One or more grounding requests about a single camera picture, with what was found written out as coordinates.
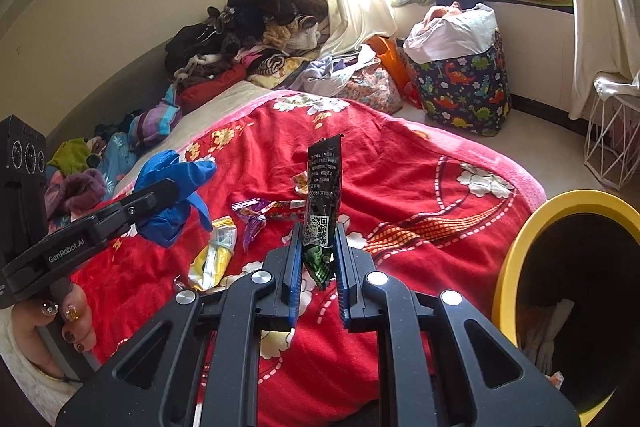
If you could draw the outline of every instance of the white floor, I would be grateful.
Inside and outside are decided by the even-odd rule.
[[[405,104],[394,116],[444,128],[425,120],[424,115],[424,111]],[[491,138],[453,127],[446,129],[522,165],[544,187],[547,198],[578,188],[607,190],[584,166],[584,137],[546,120],[512,110],[500,133]],[[640,173],[616,195],[640,209]]]

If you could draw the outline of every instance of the wire stand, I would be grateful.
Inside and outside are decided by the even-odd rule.
[[[620,190],[640,163],[640,98],[596,96],[584,142],[584,164],[600,183]]]

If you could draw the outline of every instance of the finger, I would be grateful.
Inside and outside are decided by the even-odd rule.
[[[77,284],[71,285],[71,291],[66,294],[62,302],[62,317],[65,322],[78,320],[87,309],[84,290]]]
[[[36,329],[49,324],[57,312],[58,306],[54,303],[30,299],[14,306],[11,321],[15,342],[27,360],[46,373],[61,377],[62,371]]]
[[[80,339],[79,341],[77,341],[74,344],[74,347],[76,348],[76,351],[78,353],[84,353],[85,351],[90,351],[94,349],[96,342],[97,342],[97,339],[95,336],[95,330],[94,328],[91,328],[91,330],[89,330],[89,332],[86,334],[84,339]]]
[[[62,338],[70,344],[75,344],[84,339],[92,328],[91,308],[87,307],[78,319],[73,322],[65,322],[62,327]]]
[[[58,305],[42,299],[18,302],[11,312],[14,331],[35,331],[37,326],[46,326],[56,317]]]

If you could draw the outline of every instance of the orange bag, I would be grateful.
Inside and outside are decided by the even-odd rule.
[[[398,47],[395,42],[375,35],[368,39],[366,44],[371,46],[371,49],[376,53],[376,57],[380,59],[385,70],[391,75],[396,86],[398,86],[400,95],[407,96],[416,107],[421,107],[414,84],[411,81],[404,60],[398,53]]]

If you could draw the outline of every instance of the purple candy wrapper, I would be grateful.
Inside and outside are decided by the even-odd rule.
[[[231,209],[246,223],[242,235],[242,248],[248,251],[249,244],[267,224],[267,219],[302,220],[306,201],[269,201],[263,198],[232,203]]]

